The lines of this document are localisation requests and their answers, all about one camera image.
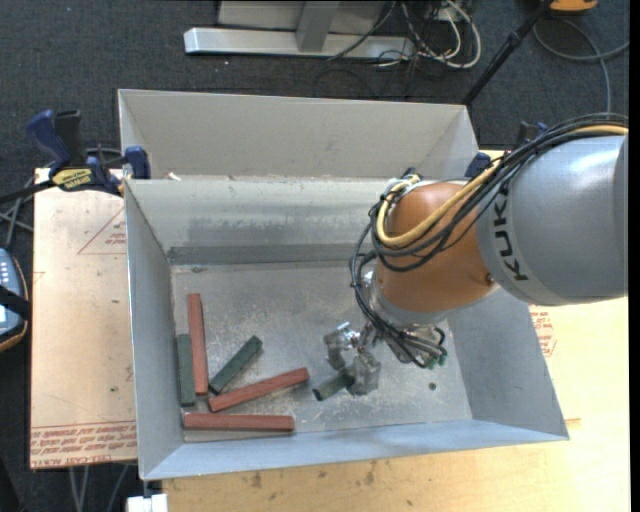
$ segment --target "gray carpet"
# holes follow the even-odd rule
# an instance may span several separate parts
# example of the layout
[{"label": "gray carpet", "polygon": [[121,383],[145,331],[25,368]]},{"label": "gray carpet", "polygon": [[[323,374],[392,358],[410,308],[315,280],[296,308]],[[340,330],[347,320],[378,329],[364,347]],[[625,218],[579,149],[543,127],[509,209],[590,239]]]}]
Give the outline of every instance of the gray carpet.
[{"label": "gray carpet", "polygon": [[[419,10],[421,3],[414,4]],[[0,195],[20,188],[34,167],[48,161],[25,135],[27,122],[41,110],[80,109],[87,146],[118,147],[119,88],[460,103],[537,5],[537,0],[475,0],[473,20],[482,40],[478,64],[452,71],[423,62],[411,71],[406,63],[376,68],[350,59],[187,56],[183,33],[214,23],[210,1],[0,0]],[[562,17],[582,33],[557,18],[541,20],[538,32],[563,53],[591,55],[593,45],[607,52],[628,41],[629,9],[630,0],[602,0],[583,15]],[[405,32],[398,11],[379,33]],[[529,34],[470,105],[480,147],[508,148],[521,121],[550,126],[605,111],[605,71],[610,110],[628,115],[628,51],[604,62],[578,63],[554,55]],[[31,205],[20,220],[33,221]],[[0,240],[5,236],[3,223]],[[19,229],[11,250],[27,276],[32,248],[31,233]],[[28,469],[29,348],[27,336],[0,353],[0,458],[28,510],[71,511],[67,471]],[[120,465],[91,469],[85,510],[104,510],[121,471]],[[117,503],[140,492],[132,469]]]}]

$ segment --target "blue clamp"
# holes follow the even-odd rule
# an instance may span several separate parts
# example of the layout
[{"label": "blue clamp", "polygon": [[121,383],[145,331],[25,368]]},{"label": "blue clamp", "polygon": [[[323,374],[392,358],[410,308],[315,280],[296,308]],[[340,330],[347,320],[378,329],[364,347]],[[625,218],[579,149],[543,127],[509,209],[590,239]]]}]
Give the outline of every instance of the blue clamp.
[{"label": "blue clamp", "polygon": [[491,157],[486,153],[478,152],[473,157],[467,171],[464,173],[466,178],[475,178],[478,174],[484,171],[491,163]]},{"label": "blue clamp", "polygon": [[[111,174],[102,158],[87,156],[79,125],[79,111],[54,116],[51,110],[40,112],[27,125],[31,141],[53,159],[49,169],[50,182],[67,192],[96,190],[122,196],[122,180]],[[119,163],[131,165],[133,178],[151,177],[147,154],[140,146],[127,148]]]}]

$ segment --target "dark green block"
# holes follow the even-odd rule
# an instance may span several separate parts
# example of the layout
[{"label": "dark green block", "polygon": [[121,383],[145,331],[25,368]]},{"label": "dark green block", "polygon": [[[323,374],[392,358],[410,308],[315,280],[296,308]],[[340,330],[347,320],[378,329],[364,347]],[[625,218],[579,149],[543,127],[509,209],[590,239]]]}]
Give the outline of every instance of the dark green block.
[{"label": "dark green block", "polygon": [[229,362],[224,365],[224,368],[209,381],[209,389],[216,394],[221,393],[222,388],[258,353],[261,347],[262,340],[257,336],[252,336]]},{"label": "dark green block", "polygon": [[186,407],[196,403],[196,388],[193,382],[193,357],[191,355],[191,336],[180,334],[176,337],[178,349],[178,382],[180,385],[180,403]]}]

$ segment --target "wooden stick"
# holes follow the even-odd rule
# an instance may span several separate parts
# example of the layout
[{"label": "wooden stick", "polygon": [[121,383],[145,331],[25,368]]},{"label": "wooden stick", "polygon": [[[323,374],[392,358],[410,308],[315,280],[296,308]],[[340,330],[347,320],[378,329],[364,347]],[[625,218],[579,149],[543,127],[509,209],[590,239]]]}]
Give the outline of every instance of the wooden stick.
[{"label": "wooden stick", "polygon": [[295,429],[295,420],[293,416],[188,412],[182,416],[182,425],[185,430],[270,430],[291,432]]},{"label": "wooden stick", "polygon": [[213,412],[218,412],[307,380],[309,380],[309,371],[306,368],[298,368],[297,370],[209,398],[209,409]]},{"label": "wooden stick", "polygon": [[191,356],[191,339],[188,334],[176,337],[178,349],[178,383],[180,385],[180,404],[183,406],[196,403],[196,390],[193,387],[193,357]]},{"label": "wooden stick", "polygon": [[199,293],[187,295],[189,334],[193,357],[193,384],[196,395],[207,395],[209,391],[209,371],[207,368],[207,348],[204,339],[204,319]]}]

